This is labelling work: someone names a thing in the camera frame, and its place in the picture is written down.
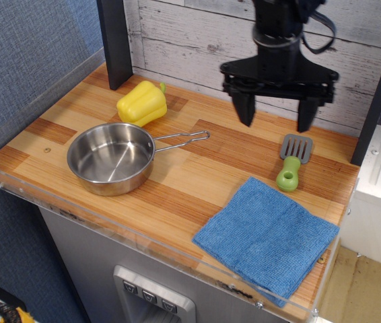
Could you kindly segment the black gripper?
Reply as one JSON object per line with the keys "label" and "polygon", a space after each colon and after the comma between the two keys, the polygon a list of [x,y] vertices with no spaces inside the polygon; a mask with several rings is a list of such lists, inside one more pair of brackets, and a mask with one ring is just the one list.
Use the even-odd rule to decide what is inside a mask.
{"label": "black gripper", "polygon": [[334,101],[339,74],[308,60],[298,36],[278,40],[263,36],[253,57],[221,65],[223,88],[246,126],[252,124],[257,96],[299,100],[298,132],[310,129],[318,107]]}

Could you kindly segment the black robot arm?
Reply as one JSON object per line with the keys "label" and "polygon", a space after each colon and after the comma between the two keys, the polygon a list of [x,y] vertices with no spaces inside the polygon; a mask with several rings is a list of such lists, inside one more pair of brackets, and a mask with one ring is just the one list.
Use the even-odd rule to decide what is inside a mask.
{"label": "black robot arm", "polygon": [[303,29],[314,19],[332,32],[334,23],[317,11],[321,1],[255,1],[252,37],[254,57],[230,61],[220,67],[223,90],[228,93],[240,122],[250,126],[255,98],[266,96],[297,100],[298,132],[308,131],[319,107],[333,102],[336,71],[309,61]]}

